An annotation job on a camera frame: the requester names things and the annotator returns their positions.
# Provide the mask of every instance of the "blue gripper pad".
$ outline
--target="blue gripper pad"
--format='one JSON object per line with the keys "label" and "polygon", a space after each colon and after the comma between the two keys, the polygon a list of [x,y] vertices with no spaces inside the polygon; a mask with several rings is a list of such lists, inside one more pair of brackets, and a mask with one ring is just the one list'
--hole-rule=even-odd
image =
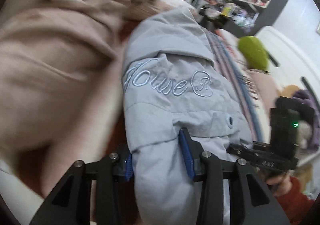
{"label": "blue gripper pad", "polygon": [[124,174],[125,182],[130,181],[132,176],[133,176],[132,154],[129,154],[126,161],[126,166],[125,166],[125,174]]}
{"label": "blue gripper pad", "polygon": [[196,176],[195,170],[194,170],[194,162],[193,162],[193,157],[192,157],[192,154],[191,154],[188,142],[187,142],[186,135],[187,134],[185,134],[185,130],[180,129],[178,139],[179,139],[179,144],[180,144],[181,151],[182,151],[184,164],[187,169],[187,174],[191,180],[194,180],[194,178]]}
{"label": "blue gripper pad", "polygon": [[200,159],[203,152],[201,144],[191,139],[189,131],[185,127],[180,129],[178,139],[188,176],[194,182],[201,181],[205,174],[205,168]]}

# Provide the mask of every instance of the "jacket sleeve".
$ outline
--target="jacket sleeve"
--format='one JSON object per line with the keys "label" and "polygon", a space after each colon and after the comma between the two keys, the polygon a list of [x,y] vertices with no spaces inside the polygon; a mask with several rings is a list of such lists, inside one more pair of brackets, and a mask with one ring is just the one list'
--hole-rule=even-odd
{"label": "jacket sleeve", "polygon": [[277,198],[287,214],[292,225],[298,225],[305,217],[314,201],[300,192],[300,183],[297,178],[291,177],[292,189],[285,195]]}

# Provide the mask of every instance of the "green object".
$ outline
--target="green object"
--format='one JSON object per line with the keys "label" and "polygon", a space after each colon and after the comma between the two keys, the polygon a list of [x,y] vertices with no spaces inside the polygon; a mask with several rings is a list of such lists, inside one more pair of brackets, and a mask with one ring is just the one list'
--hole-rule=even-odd
{"label": "green object", "polygon": [[268,53],[258,38],[242,37],[239,39],[238,48],[246,58],[250,69],[267,70]]}

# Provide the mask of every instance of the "striped blanket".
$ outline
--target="striped blanket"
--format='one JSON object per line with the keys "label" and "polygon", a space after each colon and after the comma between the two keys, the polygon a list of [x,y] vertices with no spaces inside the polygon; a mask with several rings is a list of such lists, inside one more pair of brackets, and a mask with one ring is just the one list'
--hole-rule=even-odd
{"label": "striped blanket", "polygon": [[209,40],[213,54],[215,55],[215,69],[223,75],[233,85],[237,97],[239,98],[240,108],[244,117],[247,119],[253,141],[263,142],[260,122],[255,111],[252,98],[249,94],[245,81],[233,62],[229,52],[225,48],[220,38],[207,30],[205,30]]}

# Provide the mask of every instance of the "clutter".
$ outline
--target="clutter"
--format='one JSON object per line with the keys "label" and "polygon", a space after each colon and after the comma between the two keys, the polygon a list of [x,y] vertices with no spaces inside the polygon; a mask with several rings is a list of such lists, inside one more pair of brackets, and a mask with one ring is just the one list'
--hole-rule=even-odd
{"label": "clutter", "polygon": [[227,3],[222,10],[224,16],[230,17],[233,11],[235,10],[236,5],[234,3]]}
{"label": "clutter", "polygon": [[293,95],[295,94],[295,92],[297,92],[298,90],[300,90],[300,88],[298,86],[288,85],[281,91],[280,96],[292,98]]}
{"label": "clutter", "polygon": [[217,11],[216,9],[207,8],[205,10],[205,15],[210,19],[217,18],[220,14],[221,12]]}

